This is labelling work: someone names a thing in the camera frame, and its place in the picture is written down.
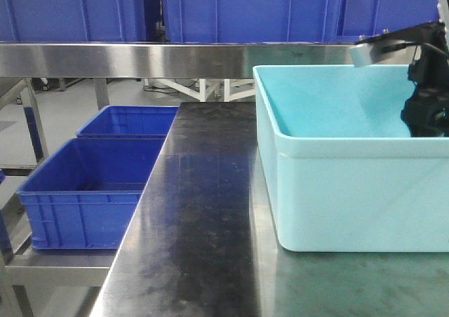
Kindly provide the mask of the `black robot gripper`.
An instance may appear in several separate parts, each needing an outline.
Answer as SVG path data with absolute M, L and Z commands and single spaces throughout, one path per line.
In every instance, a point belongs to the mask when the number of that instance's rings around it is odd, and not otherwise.
M 419 41 L 420 57 L 408 66 L 413 94 L 405 101 L 401 120 L 412 137 L 448 136 L 448 47 L 442 33 Z

